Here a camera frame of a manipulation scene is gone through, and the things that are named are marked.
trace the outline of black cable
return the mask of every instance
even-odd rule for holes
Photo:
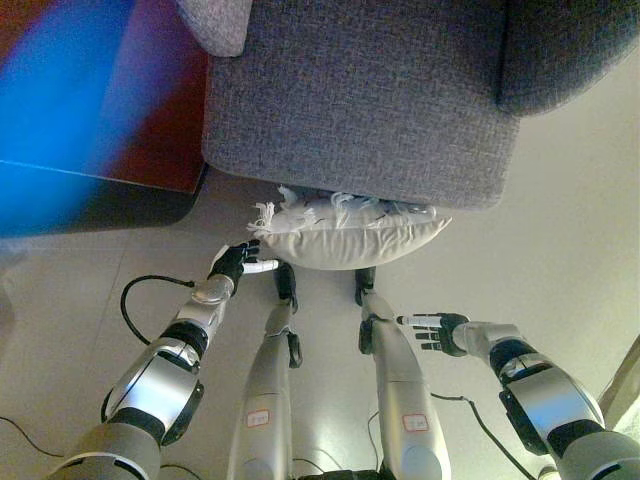
[[[183,467],[182,465],[178,465],[177,463],[165,463],[164,465],[162,465],[160,467],[160,470],[162,470],[163,468],[178,468],[180,470],[184,470],[185,472],[193,475],[194,478],[197,478],[198,480],[202,480],[202,477],[200,475],[198,475],[197,473],[189,470],[187,467]]]
[[[149,340],[147,340],[145,336],[142,335],[142,333],[140,333],[140,330],[136,328],[136,326],[133,324],[133,322],[129,318],[129,314],[127,313],[127,295],[129,293],[129,290],[136,283],[140,283],[145,280],[163,280],[165,282],[171,282],[171,283],[175,283],[177,285],[182,285],[183,287],[189,287],[189,288],[193,288],[195,286],[195,282],[193,281],[185,282],[184,280],[178,280],[177,278],[166,277],[164,275],[143,275],[141,277],[134,278],[129,283],[127,283],[127,285],[122,289],[122,295],[120,295],[120,311],[122,312],[122,318],[124,318],[124,321],[127,324],[127,327],[129,327],[129,330],[131,330],[131,332],[136,337],[138,337],[138,340],[140,340],[145,345],[149,345],[149,343],[151,342],[149,342]]]
[[[308,463],[309,465],[313,465],[314,467],[316,467],[318,470],[320,470],[322,473],[327,473],[324,470],[322,470],[318,465],[316,465],[315,463],[313,463],[311,460],[307,460],[306,458],[293,458],[292,459],[294,462],[305,462]]]
[[[478,425],[480,425],[480,428],[482,429],[482,431],[484,433],[487,434],[487,436],[491,439],[491,441],[496,445],[496,447],[498,447],[498,449],[504,454],[505,457],[507,457],[509,459],[509,461],[518,469],[520,470],[520,472],[529,480],[536,480],[536,478],[531,475],[521,464],[520,462],[518,462],[513,455],[511,455],[509,453],[509,451],[504,447],[504,445],[502,445],[502,443],[500,443],[500,441],[495,437],[495,435],[493,433],[491,433],[491,430],[489,430],[487,428],[487,426],[484,424],[484,422],[482,421],[482,418],[480,417],[480,413],[478,412],[478,409],[476,408],[476,404],[473,400],[468,399],[467,397],[446,397],[444,395],[438,395],[436,393],[432,393],[431,394],[432,397],[434,398],[438,398],[440,400],[448,400],[451,402],[467,402],[469,404],[469,406],[471,407],[471,410],[473,411],[473,416],[476,417],[476,420],[478,421]]]
[[[7,417],[0,417],[0,420],[3,420],[7,423],[10,423],[11,425],[13,425],[21,434],[22,436],[27,440],[27,442],[29,442],[29,444],[35,448],[37,451],[39,451],[40,453],[43,453],[44,455],[47,455],[49,457],[54,457],[54,458],[63,458],[64,455],[57,455],[55,453],[51,453],[51,452],[47,452],[46,450],[43,450],[42,448],[40,448],[39,446],[37,446],[35,443],[33,443],[33,440],[31,440],[29,438],[29,435],[27,435],[25,433],[24,430],[22,430],[22,427],[20,427],[20,425],[18,425],[16,422],[14,422],[13,420],[11,420],[10,418]]]
[[[338,463],[338,461],[337,461],[335,458],[333,458],[333,456],[332,456],[329,452],[327,452],[326,450],[323,450],[323,449],[318,448],[318,447],[313,447],[311,450],[317,450],[317,451],[319,451],[319,452],[324,453],[327,457],[329,457],[329,458],[331,459],[331,461],[332,461],[333,463],[335,463],[335,464],[336,464],[336,467],[338,467],[340,470],[344,470],[344,468],[342,468],[342,465],[340,465],[340,464]]]
[[[377,411],[376,413],[374,413],[373,415],[371,415],[369,417],[369,420],[367,420],[367,432],[369,433],[369,441],[371,442],[371,446],[373,447],[373,453],[375,453],[376,455],[376,472],[378,471],[378,449],[376,448],[376,444],[373,442],[373,435],[371,435],[371,421],[376,418],[376,416],[380,413],[380,411]]]

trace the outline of gray upholstered chair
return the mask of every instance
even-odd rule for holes
[[[518,117],[589,88],[638,36],[637,0],[177,1],[216,57],[211,165],[465,209],[500,199]]]

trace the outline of tiled floor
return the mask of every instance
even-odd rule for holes
[[[639,57],[562,109],[523,121],[500,206],[456,212],[433,243],[379,269],[378,290],[399,313],[457,311],[514,322],[594,394],[602,391],[640,330]],[[45,448],[71,448],[142,349],[120,318],[124,284],[146,273],[202,277],[222,244],[246,238],[250,206],[274,195],[272,185],[214,173],[192,214],[174,226],[1,241],[0,415]],[[294,453],[333,468],[325,450],[343,466],[370,468],[374,369],[356,348],[351,274],[296,273],[305,363],[291,373]],[[166,449],[167,461],[204,478],[225,475],[237,402],[274,294],[268,275],[242,280],[206,357],[205,399],[187,435]],[[140,285],[131,316],[152,336],[187,296],[179,287]],[[545,460],[520,445],[486,367],[419,356],[434,391],[475,399],[487,424],[537,472]],[[517,478],[465,406],[437,406],[454,478]],[[0,478],[38,478],[52,465],[0,424]],[[300,463],[295,469],[313,472]]]

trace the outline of dark baseboard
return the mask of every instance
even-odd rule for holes
[[[0,162],[0,237],[170,225],[195,193]]]

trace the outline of robotic hand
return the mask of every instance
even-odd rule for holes
[[[200,362],[222,323],[241,276],[273,270],[258,262],[257,240],[224,247],[207,280],[169,326],[116,383],[102,406],[102,424],[86,434],[50,480],[151,480],[160,469],[160,447],[177,441],[204,394]]]
[[[575,379],[538,353],[515,325],[469,322],[458,314],[400,317],[425,350],[482,359],[502,384],[507,417],[524,446],[551,454],[563,480],[640,478],[640,445],[608,431],[596,400]]]

